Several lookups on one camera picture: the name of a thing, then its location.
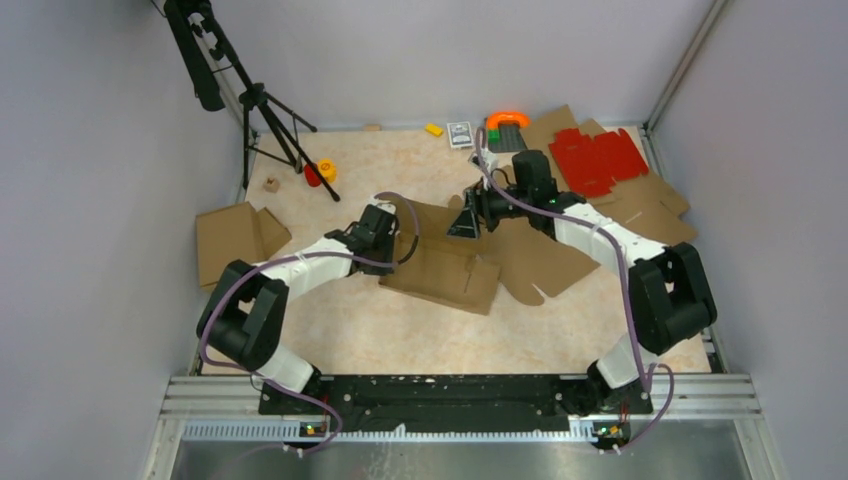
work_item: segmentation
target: black tripod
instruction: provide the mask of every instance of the black tripod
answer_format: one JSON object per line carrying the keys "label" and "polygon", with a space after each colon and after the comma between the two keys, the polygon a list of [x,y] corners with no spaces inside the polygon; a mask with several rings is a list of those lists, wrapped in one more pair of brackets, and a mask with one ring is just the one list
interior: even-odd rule
{"label": "black tripod", "polygon": [[[215,20],[215,16],[212,13],[212,6],[209,4],[208,0],[168,0],[165,2],[164,10],[165,15],[168,18],[168,22],[171,24],[171,30],[174,32],[177,44],[180,47],[180,53],[183,55],[186,67],[189,70],[189,74],[192,76],[195,93],[198,98],[200,98],[201,104],[203,104],[204,108],[214,111],[220,110],[224,107],[224,105],[220,98],[218,85],[214,78],[212,78],[212,73],[214,72],[209,70],[209,66],[206,64],[206,60],[203,58],[197,43],[193,38],[191,38],[191,33],[201,36],[202,29],[214,34],[217,43],[214,48],[209,50],[209,54],[215,60],[221,60],[222,58],[227,57],[227,59],[230,60],[230,66],[225,67],[224,69],[232,67],[244,84],[245,91],[239,95],[239,102],[242,104],[242,112],[244,113],[244,169],[242,174],[242,186],[245,189],[247,188],[247,183],[249,181],[247,176],[248,155],[251,150],[254,150],[287,165],[291,165],[297,173],[303,172],[304,166],[301,163],[302,159],[306,163],[306,168],[312,169],[312,172],[315,173],[315,176],[318,177],[324,185],[324,188],[330,192],[330,196],[333,197],[333,200],[337,202],[340,201],[341,197],[339,197],[339,194],[333,190],[333,187],[331,187],[329,183],[327,183],[327,180],[324,179],[321,172],[318,171],[318,167],[315,166],[315,163],[312,162],[309,155],[307,155],[300,147],[297,138],[292,136],[288,128],[283,125],[283,122],[281,122],[274,111],[271,110],[271,106],[268,104],[268,101],[291,115],[295,132],[297,131],[297,125],[294,124],[294,122],[302,123],[313,132],[318,129],[304,120],[300,115],[296,114],[292,109],[283,105],[283,103],[274,98],[273,95],[266,92],[264,84],[253,83],[250,76],[247,74],[247,71],[244,69],[244,66],[242,66],[239,61],[238,55],[236,55],[232,44],[229,40],[227,40],[227,36],[221,29],[221,25],[218,24],[217,20]],[[203,20],[200,22],[200,27],[189,24],[188,17],[193,13],[199,13],[203,16]],[[277,139],[280,147],[282,147],[283,152],[286,155],[286,159],[271,155],[268,152],[263,152],[256,146],[251,145],[250,112],[254,108],[259,109],[259,113],[262,114],[262,118],[265,119],[265,122],[268,124],[268,128],[271,129],[271,133],[274,135],[274,138]],[[289,147],[290,145],[297,151],[297,157],[294,156],[294,153]]]}

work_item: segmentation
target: small wooden block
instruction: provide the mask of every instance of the small wooden block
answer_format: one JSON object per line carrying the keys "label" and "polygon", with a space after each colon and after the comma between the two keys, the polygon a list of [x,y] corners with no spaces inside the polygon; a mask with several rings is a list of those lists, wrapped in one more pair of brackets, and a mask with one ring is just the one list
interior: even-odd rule
{"label": "small wooden block", "polygon": [[280,189],[280,181],[274,177],[268,177],[265,179],[265,183],[262,184],[262,190],[271,193],[277,193],[277,190]]}

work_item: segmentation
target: orange handle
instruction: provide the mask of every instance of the orange handle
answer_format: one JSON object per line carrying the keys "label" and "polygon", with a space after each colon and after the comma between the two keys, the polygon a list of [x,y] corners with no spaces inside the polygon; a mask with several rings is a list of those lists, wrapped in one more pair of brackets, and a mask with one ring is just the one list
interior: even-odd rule
{"label": "orange handle", "polygon": [[530,118],[521,112],[495,112],[486,120],[486,128],[496,130],[502,123],[517,123],[519,127],[524,128],[530,125]]}

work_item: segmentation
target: white wall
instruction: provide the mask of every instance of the white wall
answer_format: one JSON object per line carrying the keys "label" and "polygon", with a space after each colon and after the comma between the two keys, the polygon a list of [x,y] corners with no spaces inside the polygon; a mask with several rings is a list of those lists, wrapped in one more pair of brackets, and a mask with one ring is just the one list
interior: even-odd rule
{"label": "white wall", "polygon": [[214,8],[255,82],[319,127],[537,114],[644,120],[710,0],[244,0]]}
{"label": "white wall", "polygon": [[201,110],[145,0],[6,2],[0,45],[2,477],[135,478],[239,130]]}
{"label": "white wall", "polygon": [[848,3],[735,2],[659,139],[792,478],[845,478]]}

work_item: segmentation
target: cable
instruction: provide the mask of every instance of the cable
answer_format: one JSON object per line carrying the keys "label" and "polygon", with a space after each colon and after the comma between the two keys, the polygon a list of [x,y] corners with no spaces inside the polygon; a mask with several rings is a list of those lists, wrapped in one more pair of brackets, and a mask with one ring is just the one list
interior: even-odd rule
{"label": "cable", "polygon": [[[400,231],[400,219],[395,218],[395,231]],[[408,262],[410,258],[412,258],[412,254],[415,253],[415,250],[418,248],[418,237],[420,235],[416,232],[415,238],[412,239],[412,245],[409,247],[409,251],[406,252],[406,255],[403,256],[400,260],[398,260],[398,266],[403,265]]]}
{"label": "cable", "polygon": [[671,406],[671,400],[674,397],[674,372],[671,371],[671,367],[669,367],[668,365],[666,365],[664,363],[652,363],[648,367],[648,377],[651,380],[653,380],[654,369],[656,367],[660,367],[660,368],[664,369],[666,372],[668,372],[668,397],[666,397],[665,403],[663,404],[662,408],[660,408],[660,411],[657,412],[656,415],[654,415],[654,418],[652,418],[650,422],[648,422],[648,425],[646,425],[645,428],[643,428],[641,432],[636,434],[635,437],[631,438],[630,441],[627,442],[624,446],[619,447],[619,451],[623,452],[625,450],[630,449],[634,444],[636,444],[636,442],[638,442],[639,440],[644,438],[645,435],[648,434],[648,432],[650,432],[651,430],[654,429],[654,427],[657,426],[657,424],[660,422],[660,419],[663,417],[663,415],[666,414],[666,412],[668,411],[668,408]]}
{"label": "cable", "polygon": [[[418,237],[418,235],[421,233],[420,232],[421,226],[418,222],[418,215],[415,213],[415,209],[412,207],[412,204],[409,203],[409,200],[407,200],[403,195],[401,195],[399,193],[395,193],[395,192],[382,192],[382,193],[377,194],[377,196],[383,196],[383,195],[390,195],[390,196],[398,197],[404,203],[406,203],[407,208],[409,208],[409,213],[412,216],[412,221],[415,225],[415,236]],[[227,305],[227,303],[229,303],[230,299],[233,297],[233,295],[236,293],[236,291],[238,291],[239,288],[241,288],[245,283],[247,283],[248,280],[250,280],[254,276],[258,275],[263,270],[266,270],[266,269],[271,268],[271,267],[275,267],[277,265],[283,265],[283,264],[290,263],[290,262],[293,262],[293,261],[296,261],[296,260],[300,260],[302,258],[305,259],[305,258],[320,258],[320,257],[347,258],[347,259],[354,260],[354,261],[357,261],[357,262],[360,262],[360,263],[364,263],[366,265],[371,265],[371,266],[374,266],[374,267],[382,267],[382,268],[395,268],[395,267],[398,266],[398,264],[394,263],[394,262],[393,263],[376,262],[374,260],[369,260],[367,258],[363,258],[363,257],[357,256],[357,255],[351,255],[351,254],[346,254],[346,253],[341,253],[341,252],[307,252],[307,253],[304,253],[301,256],[289,255],[287,257],[278,258],[276,260],[271,260],[271,261],[265,262],[262,265],[254,267],[252,270],[247,272],[244,276],[239,278],[235,283],[233,283],[233,285],[229,289],[227,289],[226,292],[224,292],[224,295],[221,297],[221,300],[218,302],[217,305],[215,305],[215,308],[212,310],[212,313],[209,315],[209,319],[206,321],[206,326],[203,328],[203,333],[200,336],[200,358],[203,359],[203,362],[208,364],[208,365],[214,365],[214,366],[218,366],[218,367],[235,368],[237,370],[244,371],[244,368],[242,368],[240,365],[238,365],[236,363],[222,362],[222,361],[218,361],[218,360],[212,360],[211,358],[209,358],[209,355],[207,354],[206,349],[209,346],[209,332],[212,331],[212,325],[215,323],[215,321],[218,320],[218,317],[221,316],[221,313],[223,312],[224,307]],[[334,409],[333,407],[331,407],[327,403],[324,403],[324,402],[322,402],[318,399],[310,397],[309,395],[304,395],[302,393],[298,393],[298,392],[289,390],[289,389],[283,387],[282,385],[280,385],[279,383],[275,382],[272,379],[269,379],[269,378],[262,378],[262,379],[266,383],[271,385],[271,387],[279,390],[281,393],[283,393],[285,395],[288,395],[290,397],[294,397],[294,398],[297,398],[299,400],[303,400],[305,402],[308,402],[308,403],[311,403],[311,404],[316,405],[318,407],[321,407],[325,411],[329,412],[330,415],[332,415],[333,418],[336,419],[335,430],[333,430],[333,432],[330,433],[330,435],[328,435],[326,438],[324,438],[317,445],[315,445],[315,446],[313,446],[309,449],[300,451],[300,452],[302,452],[302,455],[320,452],[321,450],[327,448],[329,443],[333,439],[335,439],[336,436],[338,436],[339,433],[341,433],[342,428],[344,426],[344,422],[342,421],[342,417],[341,417],[341,415],[339,415],[339,412],[337,412],[336,409]],[[277,444],[271,444],[271,445],[279,448],[279,446]],[[271,447],[269,445],[264,445],[263,448],[255,448],[255,449],[252,449],[249,452],[246,452],[242,455],[239,455],[238,457],[236,457],[235,460],[233,460],[233,461],[227,463],[226,465],[224,465],[223,467],[221,467],[221,469],[219,469],[218,472],[215,475],[213,475],[213,478],[216,478],[217,476],[219,476],[221,474],[221,472],[229,469],[230,467],[232,467],[232,465],[234,463],[236,463],[237,461],[240,461],[241,459],[249,456],[251,453],[258,452],[260,450],[265,450],[265,449],[268,449],[268,448],[271,448]]]}
{"label": "cable", "polygon": [[[478,158],[478,163],[483,163],[483,151],[482,149],[486,145],[486,130],[478,128],[474,134],[474,151]],[[489,184],[498,192],[506,201],[509,203],[527,210],[528,212],[535,213],[537,215],[542,215],[549,218],[565,220],[567,222],[576,223],[582,227],[596,229],[601,236],[606,238],[610,244],[612,245],[613,250],[615,251],[615,259],[618,264],[618,279],[621,284],[621,296],[624,300],[624,316],[627,319],[627,333],[630,337],[630,347],[633,350],[633,358],[636,360],[636,371],[639,372],[639,381],[642,383],[642,388],[646,392],[651,391],[651,383],[650,379],[648,379],[645,374],[645,366],[642,364],[642,353],[639,350],[639,341],[636,338],[636,324],[633,321],[633,309],[630,306],[630,292],[627,286],[627,263],[624,260],[624,253],[621,245],[618,243],[618,240],[615,239],[612,234],[606,231],[604,228],[597,227],[595,224],[591,222],[587,222],[581,218],[570,217],[568,215],[563,215],[561,213],[549,212],[547,210],[542,210],[541,208],[536,208],[530,204],[524,203],[521,200],[513,197],[508,194],[500,185],[495,182],[492,174],[489,173],[484,167],[479,167],[480,171],[483,172],[483,176],[489,181]]]}
{"label": "cable", "polygon": [[504,176],[504,180],[506,180],[507,185],[513,184],[512,182],[509,181],[509,175],[506,174],[506,170],[504,170],[503,168],[496,168],[493,171],[494,172],[501,172],[501,174]]}
{"label": "cable", "polygon": [[159,4],[156,3],[156,0],[150,0],[150,4],[153,5],[154,7],[156,7],[156,11],[159,12],[159,15],[161,15],[162,18],[168,18],[168,16],[165,15],[165,13],[162,11],[162,9],[159,8]]}

